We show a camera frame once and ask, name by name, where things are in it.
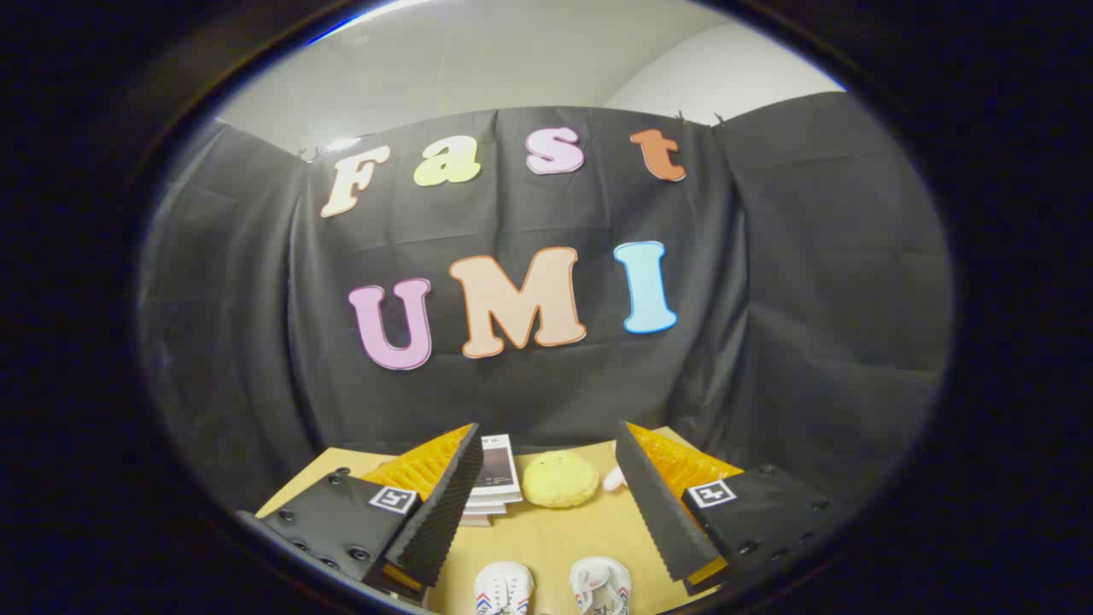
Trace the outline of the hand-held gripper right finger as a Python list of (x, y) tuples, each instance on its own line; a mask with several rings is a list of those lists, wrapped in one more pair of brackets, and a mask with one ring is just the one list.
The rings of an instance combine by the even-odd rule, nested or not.
[(834, 533), (834, 499), (777, 465), (741, 470), (626, 421), (614, 456), (667, 572), (689, 595), (750, 590)]

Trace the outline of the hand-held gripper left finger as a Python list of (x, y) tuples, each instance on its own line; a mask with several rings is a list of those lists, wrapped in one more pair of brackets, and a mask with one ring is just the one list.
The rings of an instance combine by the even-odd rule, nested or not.
[(346, 595), (418, 602), (440, 577), (483, 458), (479, 425), (462, 425), (362, 475), (327, 472), (243, 525)]

